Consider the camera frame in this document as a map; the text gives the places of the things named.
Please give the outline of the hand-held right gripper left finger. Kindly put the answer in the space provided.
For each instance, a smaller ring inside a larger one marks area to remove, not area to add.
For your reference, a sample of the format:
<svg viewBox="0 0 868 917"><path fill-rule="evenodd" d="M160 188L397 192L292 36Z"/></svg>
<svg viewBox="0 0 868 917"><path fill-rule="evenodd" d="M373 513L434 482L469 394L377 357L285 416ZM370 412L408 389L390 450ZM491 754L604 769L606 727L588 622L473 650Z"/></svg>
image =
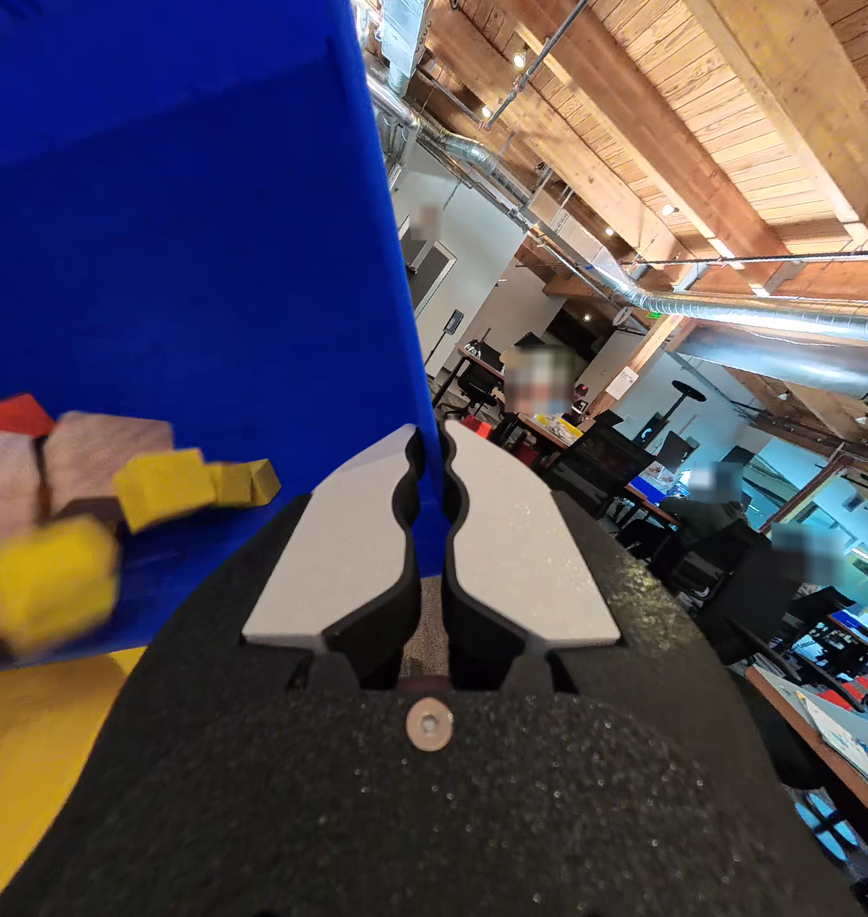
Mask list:
<svg viewBox="0 0 868 917"><path fill-rule="evenodd" d="M248 645L340 654L359 684L394 686L421 615L413 527L425 473L421 431L406 424L311 492L242 628Z"/></svg>

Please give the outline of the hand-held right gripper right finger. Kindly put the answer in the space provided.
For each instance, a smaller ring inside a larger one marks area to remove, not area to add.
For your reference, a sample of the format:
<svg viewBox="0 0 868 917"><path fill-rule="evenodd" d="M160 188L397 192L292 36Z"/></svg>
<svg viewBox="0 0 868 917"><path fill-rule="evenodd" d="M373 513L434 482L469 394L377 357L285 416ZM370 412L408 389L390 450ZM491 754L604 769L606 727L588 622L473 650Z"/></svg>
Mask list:
<svg viewBox="0 0 868 917"><path fill-rule="evenodd" d="M620 643L556 495L457 421L440 425L441 578L450 681L458 691L564 691L562 654Z"/></svg>

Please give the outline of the pile of wooden coloured cubes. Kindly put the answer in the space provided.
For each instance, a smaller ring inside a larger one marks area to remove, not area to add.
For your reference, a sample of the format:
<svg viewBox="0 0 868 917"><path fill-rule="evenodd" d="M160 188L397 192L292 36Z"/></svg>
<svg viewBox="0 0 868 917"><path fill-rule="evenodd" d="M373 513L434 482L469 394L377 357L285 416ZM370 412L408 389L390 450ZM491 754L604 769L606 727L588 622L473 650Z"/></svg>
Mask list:
<svg viewBox="0 0 868 917"><path fill-rule="evenodd" d="M169 615L199 513L269 505L267 459L210 461L160 419L0 401L0 666L139 646Z"/></svg>

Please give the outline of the blue plastic bin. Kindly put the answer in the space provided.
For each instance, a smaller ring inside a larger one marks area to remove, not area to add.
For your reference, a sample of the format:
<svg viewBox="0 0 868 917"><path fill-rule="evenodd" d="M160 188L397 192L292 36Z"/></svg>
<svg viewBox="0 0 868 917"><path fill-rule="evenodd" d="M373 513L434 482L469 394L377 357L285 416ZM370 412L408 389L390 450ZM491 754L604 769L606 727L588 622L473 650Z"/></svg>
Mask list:
<svg viewBox="0 0 868 917"><path fill-rule="evenodd" d="M132 537L146 645L295 496L397 427L439 452L349 2L0 2L0 400L268 459L271 505Z"/></svg>

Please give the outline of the yellow plastic bin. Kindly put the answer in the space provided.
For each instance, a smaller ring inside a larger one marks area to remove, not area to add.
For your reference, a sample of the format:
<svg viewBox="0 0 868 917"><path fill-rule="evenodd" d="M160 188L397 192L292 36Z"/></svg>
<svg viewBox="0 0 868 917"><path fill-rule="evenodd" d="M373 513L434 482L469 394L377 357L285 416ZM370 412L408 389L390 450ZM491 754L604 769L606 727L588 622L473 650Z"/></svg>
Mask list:
<svg viewBox="0 0 868 917"><path fill-rule="evenodd" d="M144 652L0 672L0 892L59 814Z"/></svg>

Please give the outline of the black office chair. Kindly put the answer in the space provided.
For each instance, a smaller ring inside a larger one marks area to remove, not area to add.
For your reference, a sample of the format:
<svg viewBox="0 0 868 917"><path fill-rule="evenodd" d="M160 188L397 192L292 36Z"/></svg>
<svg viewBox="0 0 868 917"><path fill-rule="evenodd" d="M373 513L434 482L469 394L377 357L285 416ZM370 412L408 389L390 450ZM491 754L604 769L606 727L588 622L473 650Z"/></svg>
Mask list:
<svg viewBox="0 0 868 917"><path fill-rule="evenodd" d="M655 459L614 427L595 423L559 456L552 472L558 487L598 511Z"/></svg>

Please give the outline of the grey framed panel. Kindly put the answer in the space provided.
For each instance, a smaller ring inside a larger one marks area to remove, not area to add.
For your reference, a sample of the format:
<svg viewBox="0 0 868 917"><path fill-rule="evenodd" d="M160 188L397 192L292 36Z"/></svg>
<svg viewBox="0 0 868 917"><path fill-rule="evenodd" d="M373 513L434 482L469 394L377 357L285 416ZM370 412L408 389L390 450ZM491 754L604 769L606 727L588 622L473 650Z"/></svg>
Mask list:
<svg viewBox="0 0 868 917"><path fill-rule="evenodd" d="M456 258L442 242L415 238L410 233L402 237L402 250L410 298L418 317L454 267Z"/></svg>

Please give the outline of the wooden office desk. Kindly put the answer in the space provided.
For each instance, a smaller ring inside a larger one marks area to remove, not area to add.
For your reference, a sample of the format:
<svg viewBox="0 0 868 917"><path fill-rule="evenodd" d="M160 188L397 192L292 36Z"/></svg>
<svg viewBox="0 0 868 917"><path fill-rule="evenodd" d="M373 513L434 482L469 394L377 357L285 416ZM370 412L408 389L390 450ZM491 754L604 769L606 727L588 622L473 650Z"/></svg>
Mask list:
<svg viewBox="0 0 868 917"><path fill-rule="evenodd" d="M753 665L736 679L782 784L818 837L868 849L868 722Z"/></svg>

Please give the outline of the silver ventilation duct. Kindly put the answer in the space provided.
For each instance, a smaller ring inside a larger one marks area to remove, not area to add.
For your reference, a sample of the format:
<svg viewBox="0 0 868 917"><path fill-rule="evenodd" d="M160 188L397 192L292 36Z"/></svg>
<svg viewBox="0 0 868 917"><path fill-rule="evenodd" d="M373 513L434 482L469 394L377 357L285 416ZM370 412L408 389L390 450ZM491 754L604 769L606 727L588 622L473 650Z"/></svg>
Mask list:
<svg viewBox="0 0 868 917"><path fill-rule="evenodd" d="M497 156L472 139L441 128L403 98L387 83L387 72L375 65L367 70L367 84L373 104L396 122L409 129L422 146L446 158L466 163L479 176L498 187L507 206L496 198L488 186L476 189L501 213L508 216L539 246L547 249L562 267L583 281L588 292L607 290L600 296L646 312L680 315L703 322L741 327L759 327L782 333L814 334L824 338L841 338L868 343L868 302L787 297L742 297L728 295L679 295L673 292L650 292L642 289L626 274L599 242L596 252L579 259L577 251L541 219L527 204L527 191L500 165Z"/></svg>

